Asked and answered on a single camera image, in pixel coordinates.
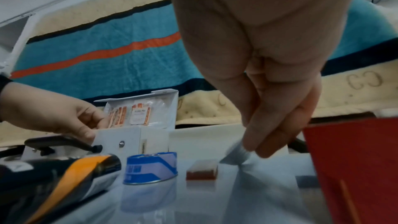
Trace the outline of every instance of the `blue tin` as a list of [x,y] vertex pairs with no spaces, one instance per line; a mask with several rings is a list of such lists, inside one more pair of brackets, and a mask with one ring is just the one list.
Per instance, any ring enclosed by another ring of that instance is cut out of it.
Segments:
[[177,175],[176,152],[134,155],[127,158],[123,183],[126,185],[155,183]]

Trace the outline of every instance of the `hand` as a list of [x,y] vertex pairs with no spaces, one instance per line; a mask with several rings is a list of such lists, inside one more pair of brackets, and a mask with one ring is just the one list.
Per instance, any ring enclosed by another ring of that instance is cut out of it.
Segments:
[[173,0],[192,61],[242,114],[247,150],[269,157],[307,125],[350,1]]
[[0,93],[0,119],[24,129],[69,134],[86,142],[95,138],[92,129],[109,124],[105,114],[90,103],[19,83],[7,84]]

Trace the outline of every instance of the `box lid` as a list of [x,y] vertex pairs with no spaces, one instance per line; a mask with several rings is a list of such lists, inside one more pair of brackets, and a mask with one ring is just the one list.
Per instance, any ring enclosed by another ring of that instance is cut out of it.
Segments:
[[167,131],[173,131],[175,129],[175,120],[177,117],[177,106],[178,106],[178,90],[175,89],[163,89],[155,90],[150,94],[136,95],[124,98],[109,98],[96,100],[94,102],[106,102],[104,112],[108,114],[112,108],[132,105],[136,102],[142,102],[146,100],[158,100],[160,106],[157,107],[157,111],[151,108],[150,122],[148,127],[156,127],[167,129]]

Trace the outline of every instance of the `white box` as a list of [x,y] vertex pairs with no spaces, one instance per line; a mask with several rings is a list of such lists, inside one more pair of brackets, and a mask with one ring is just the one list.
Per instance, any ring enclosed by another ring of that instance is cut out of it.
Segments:
[[[122,162],[122,168],[126,164],[129,156],[137,154],[151,154],[157,152],[167,152],[169,150],[169,132],[175,129],[175,120],[177,116],[178,91],[174,89],[156,90],[151,94],[138,95],[120,99],[104,99],[96,102],[107,102],[104,112],[108,114],[112,107],[131,104],[135,100],[159,98],[164,101],[163,111],[153,119],[148,126],[128,126],[121,128],[101,129],[96,131],[96,137],[91,144],[102,145],[103,154],[115,154]],[[91,154],[88,151],[81,150],[72,146],[55,146],[54,154],[42,157],[40,151],[35,151],[28,146],[21,160],[30,160],[38,158],[54,158],[58,156],[84,156]]]

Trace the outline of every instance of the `striped blanket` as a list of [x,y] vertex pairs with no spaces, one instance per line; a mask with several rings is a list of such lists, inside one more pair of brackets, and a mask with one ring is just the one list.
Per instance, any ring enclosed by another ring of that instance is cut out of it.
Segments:
[[[371,3],[353,0],[341,43],[322,70],[314,116],[398,107],[397,37]],[[37,25],[12,78],[88,102],[174,88],[177,124],[240,122],[190,61],[171,0],[90,0],[52,13]]]

